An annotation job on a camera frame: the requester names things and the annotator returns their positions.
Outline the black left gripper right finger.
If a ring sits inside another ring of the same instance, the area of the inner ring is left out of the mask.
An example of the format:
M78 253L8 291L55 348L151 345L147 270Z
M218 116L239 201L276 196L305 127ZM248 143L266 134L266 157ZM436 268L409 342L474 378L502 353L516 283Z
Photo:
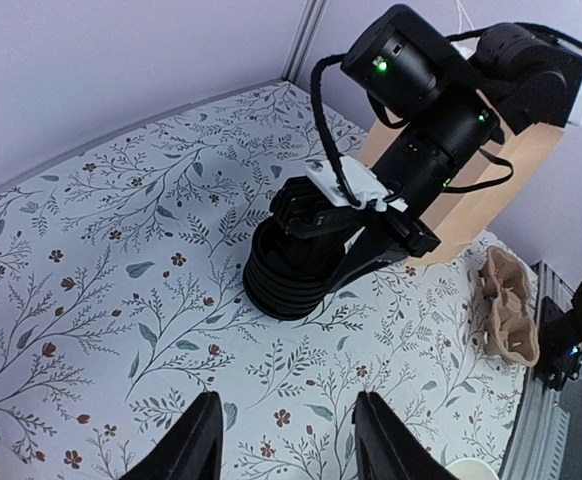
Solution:
M357 395L353 424L357 479L455 480L377 392Z

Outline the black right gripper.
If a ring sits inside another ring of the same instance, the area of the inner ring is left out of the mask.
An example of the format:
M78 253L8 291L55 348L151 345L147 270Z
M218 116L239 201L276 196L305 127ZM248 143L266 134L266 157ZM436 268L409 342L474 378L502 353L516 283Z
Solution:
M349 230L350 249L330 274L326 293L406 257L421 258L441 240L420 219L389 207L385 212L335 207L308 177L288 179L270 205L273 220L301 240Z

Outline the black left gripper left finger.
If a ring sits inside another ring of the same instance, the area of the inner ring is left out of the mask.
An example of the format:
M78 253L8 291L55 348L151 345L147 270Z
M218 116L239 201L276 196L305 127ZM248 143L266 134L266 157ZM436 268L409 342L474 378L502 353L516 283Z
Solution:
M121 480L221 477L223 414L217 392L200 393L153 450Z

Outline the stack of black cup lids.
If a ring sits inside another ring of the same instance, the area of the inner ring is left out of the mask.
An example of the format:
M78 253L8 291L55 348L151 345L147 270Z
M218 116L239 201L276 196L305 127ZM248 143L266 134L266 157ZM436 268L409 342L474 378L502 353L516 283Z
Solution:
M309 315L327 294L327 283L342 260L351 232L300 239L273 219L254 231L243 270L248 298L264 314L282 321Z

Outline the white paper coffee cup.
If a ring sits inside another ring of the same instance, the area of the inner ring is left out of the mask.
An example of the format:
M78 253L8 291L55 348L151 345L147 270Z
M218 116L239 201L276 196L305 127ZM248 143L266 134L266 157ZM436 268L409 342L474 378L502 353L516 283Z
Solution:
M455 460L446 469L459 480L499 480L492 467L477 458Z

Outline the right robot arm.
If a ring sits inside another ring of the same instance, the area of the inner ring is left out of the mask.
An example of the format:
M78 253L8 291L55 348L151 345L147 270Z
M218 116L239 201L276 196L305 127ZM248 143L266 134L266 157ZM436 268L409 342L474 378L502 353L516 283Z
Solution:
M289 308L384 265L455 257L507 203L567 125L582 126L582 42L543 25L500 23L456 47L412 8L391 7L310 80L326 157L289 179L253 238L247 280ZM375 160L341 153L322 104L330 66L396 131Z

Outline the brown paper bag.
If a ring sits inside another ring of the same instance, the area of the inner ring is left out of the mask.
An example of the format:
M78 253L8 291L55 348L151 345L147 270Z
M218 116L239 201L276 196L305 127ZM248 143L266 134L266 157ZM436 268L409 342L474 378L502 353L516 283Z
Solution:
M468 247L492 220L519 193L542 163L555 150L564 130L557 126L535 124L520 134L513 134L504 124L504 145L489 142L485 150L508 160L514 168L513 177L501 185L464 195L442 194L422 215L422 221L440 238L441 244L423 258L405 260L411 266L445 263ZM376 120L358 154L363 164L373 166L401 130L385 127ZM453 179L451 186L473 185L500 178L508 169L488 162L476 153Z

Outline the brown cardboard cup carrier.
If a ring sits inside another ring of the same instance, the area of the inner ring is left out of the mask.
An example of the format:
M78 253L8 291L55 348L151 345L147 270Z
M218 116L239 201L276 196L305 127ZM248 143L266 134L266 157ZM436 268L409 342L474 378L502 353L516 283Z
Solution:
M484 321L484 353L506 363L535 367L540 346L526 267L508 251L489 246L479 277L490 304Z

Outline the floral tablecloth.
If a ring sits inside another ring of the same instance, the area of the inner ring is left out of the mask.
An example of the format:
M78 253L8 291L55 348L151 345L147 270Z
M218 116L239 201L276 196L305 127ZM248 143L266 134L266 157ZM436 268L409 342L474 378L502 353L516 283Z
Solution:
M525 371L483 351L481 233L296 322L241 278L274 193L323 151L276 83L152 122L0 192L0 479L118 479L220 394L226 479L350 479L358 392L443 464L499 469Z

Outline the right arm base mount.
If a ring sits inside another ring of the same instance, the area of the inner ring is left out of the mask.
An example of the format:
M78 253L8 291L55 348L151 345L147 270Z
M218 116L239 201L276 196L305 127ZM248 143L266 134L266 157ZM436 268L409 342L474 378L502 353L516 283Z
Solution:
M582 368L582 282L569 310L561 309L549 296L540 308L540 357L535 376L545 389L560 392L568 380L577 380Z

